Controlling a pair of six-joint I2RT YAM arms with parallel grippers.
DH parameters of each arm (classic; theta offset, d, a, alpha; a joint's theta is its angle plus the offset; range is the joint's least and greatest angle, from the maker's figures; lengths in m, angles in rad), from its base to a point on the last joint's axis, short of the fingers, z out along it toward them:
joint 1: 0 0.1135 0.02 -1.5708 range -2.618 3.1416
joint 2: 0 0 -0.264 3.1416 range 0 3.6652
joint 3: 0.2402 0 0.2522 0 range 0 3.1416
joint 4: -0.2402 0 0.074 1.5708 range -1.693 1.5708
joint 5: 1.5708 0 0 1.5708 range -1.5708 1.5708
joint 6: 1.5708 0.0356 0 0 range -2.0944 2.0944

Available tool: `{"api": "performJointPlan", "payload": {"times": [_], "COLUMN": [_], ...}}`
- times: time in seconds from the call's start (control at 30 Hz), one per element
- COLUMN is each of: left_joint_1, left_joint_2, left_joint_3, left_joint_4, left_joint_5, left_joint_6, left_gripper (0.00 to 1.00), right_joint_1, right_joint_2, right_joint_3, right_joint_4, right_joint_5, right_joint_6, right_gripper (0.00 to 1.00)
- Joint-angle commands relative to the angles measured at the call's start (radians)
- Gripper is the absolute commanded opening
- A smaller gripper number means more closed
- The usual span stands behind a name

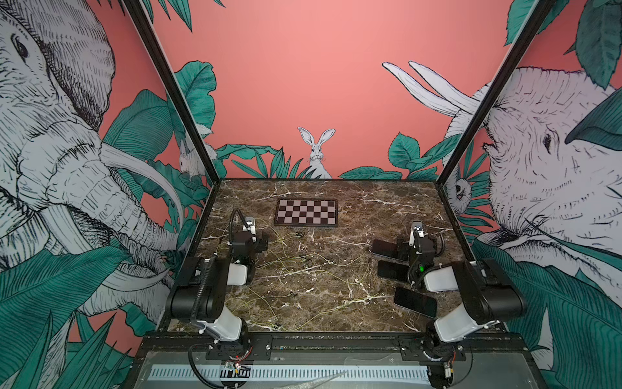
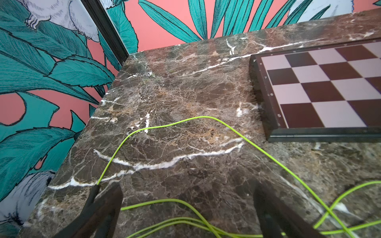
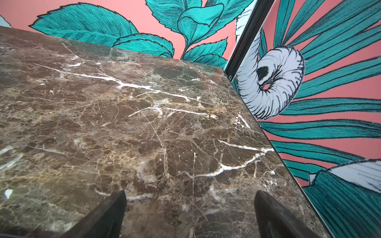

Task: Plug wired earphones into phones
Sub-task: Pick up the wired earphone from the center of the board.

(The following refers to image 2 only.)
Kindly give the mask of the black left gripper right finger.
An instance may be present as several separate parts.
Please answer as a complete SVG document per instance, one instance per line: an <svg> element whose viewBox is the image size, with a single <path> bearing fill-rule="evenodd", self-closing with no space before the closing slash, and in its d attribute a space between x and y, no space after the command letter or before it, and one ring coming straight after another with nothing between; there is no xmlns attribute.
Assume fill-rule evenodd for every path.
<svg viewBox="0 0 381 238"><path fill-rule="evenodd" d="M323 238L319 231L303 220L264 185L254 187L254 207L264 238Z"/></svg>

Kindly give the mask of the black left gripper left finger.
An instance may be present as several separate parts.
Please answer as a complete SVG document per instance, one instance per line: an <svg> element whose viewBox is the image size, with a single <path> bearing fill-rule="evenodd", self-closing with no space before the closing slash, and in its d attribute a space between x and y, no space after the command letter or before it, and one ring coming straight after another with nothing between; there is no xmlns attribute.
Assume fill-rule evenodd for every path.
<svg viewBox="0 0 381 238"><path fill-rule="evenodd" d="M123 192L119 183L114 182L99 198L100 186L90 190L86 203L69 225L54 235L55 238L112 238L123 202Z"/></svg>

